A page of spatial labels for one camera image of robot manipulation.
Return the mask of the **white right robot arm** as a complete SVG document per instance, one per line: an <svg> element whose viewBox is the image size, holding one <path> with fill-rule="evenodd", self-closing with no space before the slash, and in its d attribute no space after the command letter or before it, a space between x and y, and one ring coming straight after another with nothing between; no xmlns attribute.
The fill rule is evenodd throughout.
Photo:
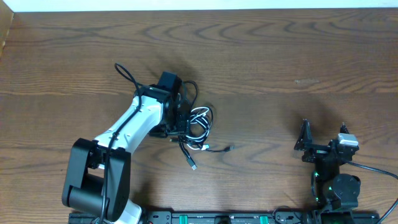
<svg viewBox="0 0 398 224"><path fill-rule="evenodd" d="M360 179L340 172L340 167L352 161L359 150L356 136L345 124L341 125L335 139L320 145L313 143L310 122L305 119L294 150L303 152L302 161L315 165L311 188L322 212L339 212L358 206Z"/></svg>

